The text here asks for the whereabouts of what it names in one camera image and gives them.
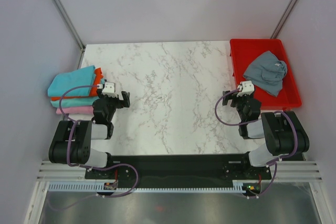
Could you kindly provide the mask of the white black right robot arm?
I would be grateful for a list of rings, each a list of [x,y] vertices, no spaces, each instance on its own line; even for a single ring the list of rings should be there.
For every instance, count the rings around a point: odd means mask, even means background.
[[[239,135],[248,139],[263,138],[265,143],[247,154],[247,162],[240,166],[241,174],[248,179],[259,173],[259,167],[307,152],[310,146],[308,135],[293,111],[261,112],[261,102],[253,94],[238,96],[238,91],[224,91],[219,100],[238,112]]]

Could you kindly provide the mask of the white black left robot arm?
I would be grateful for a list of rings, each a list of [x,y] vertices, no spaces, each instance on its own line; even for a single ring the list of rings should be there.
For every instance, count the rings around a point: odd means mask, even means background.
[[[108,161],[109,153],[93,149],[91,141],[112,137],[116,110],[130,107],[130,93],[122,91],[121,95],[122,99],[99,91],[99,99],[92,104],[91,120],[60,121],[48,151],[49,160],[72,167],[95,168],[103,178],[111,178],[115,165]]]

